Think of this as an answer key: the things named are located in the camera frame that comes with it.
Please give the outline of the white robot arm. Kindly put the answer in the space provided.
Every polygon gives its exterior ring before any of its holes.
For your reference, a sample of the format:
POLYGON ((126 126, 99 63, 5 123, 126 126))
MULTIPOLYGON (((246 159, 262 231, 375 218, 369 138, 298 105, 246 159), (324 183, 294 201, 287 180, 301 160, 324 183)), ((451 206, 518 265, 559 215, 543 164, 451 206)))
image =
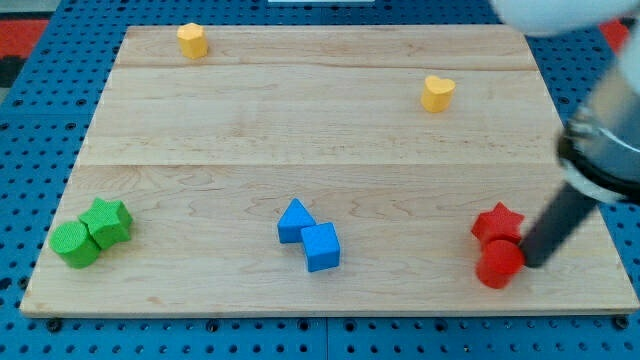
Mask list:
MULTIPOLYGON (((495 0, 501 21, 531 37, 550 37, 639 14, 635 0, 495 0)), ((569 183, 611 203, 639 201, 639 31, 568 121, 558 155, 569 183)))

